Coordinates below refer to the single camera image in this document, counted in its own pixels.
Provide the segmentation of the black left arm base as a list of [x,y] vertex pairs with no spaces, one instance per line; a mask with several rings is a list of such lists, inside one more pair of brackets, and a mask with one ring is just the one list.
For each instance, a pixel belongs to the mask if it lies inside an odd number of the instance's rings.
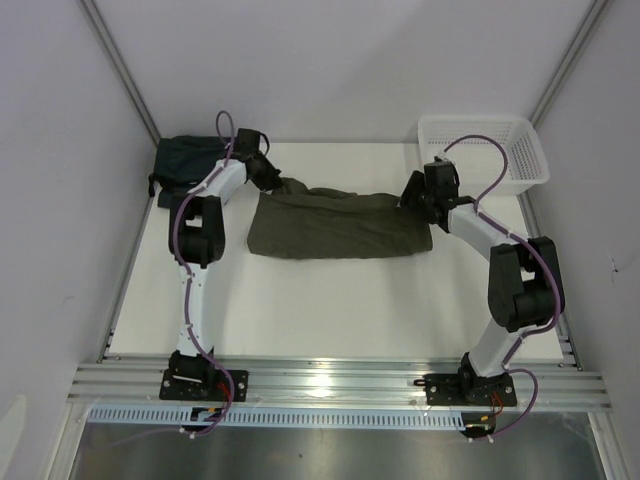
[[163,372],[159,399],[165,401],[224,402],[233,394],[233,402],[246,400],[249,386],[247,370],[229,370],[230,381],[223,371],[201,354],[183,355],[175,351]]

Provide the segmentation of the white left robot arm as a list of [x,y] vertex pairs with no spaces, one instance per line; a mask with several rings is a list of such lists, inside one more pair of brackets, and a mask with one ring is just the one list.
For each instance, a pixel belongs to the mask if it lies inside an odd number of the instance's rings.
[[241,128],[233,138],[178,136],[160,142],[150,179],[160,184],[170,210],[169,250],[179,264],[184,324],[177,351],[187,357],[213,354],[205,294],[221,260],[226,235],[223,208],[252,182],[261,191],[282,185],[281,171],[267,159],[266,134]]

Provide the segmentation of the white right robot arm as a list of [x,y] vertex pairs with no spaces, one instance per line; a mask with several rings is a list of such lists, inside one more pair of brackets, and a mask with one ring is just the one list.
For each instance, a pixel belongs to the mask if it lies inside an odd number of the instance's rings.
[[399,206],[464,241],[489,264],[487,302],[491,320],[461,360],[458,395],[479,403],[493,377],[507,367],[528,338],[555,328],[565,306],[557,250],[547,237],[523,238],[485,213],[479,201],[459,194],[460,179],[449,161],[412,172]]

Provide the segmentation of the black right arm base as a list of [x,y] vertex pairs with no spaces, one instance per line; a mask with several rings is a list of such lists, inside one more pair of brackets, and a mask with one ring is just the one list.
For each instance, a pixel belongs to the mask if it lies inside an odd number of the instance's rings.
[[456,373],[431,373],[413,380],[421,388],[428,405],[431,406],[477,406],[497,405],[515,407],[517,395],[510,374],[502,372],[491,377],[476,374],[469,353],[462,357]]

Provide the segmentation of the olive green shorts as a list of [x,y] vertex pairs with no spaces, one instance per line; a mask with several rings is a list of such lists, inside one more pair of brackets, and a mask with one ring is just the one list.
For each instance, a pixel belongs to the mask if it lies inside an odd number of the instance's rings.
[[433,240],[429,225],[396,195],[309,188],[284,178],[259,195],[247,246],[284,260],[385,259],[429,252]]

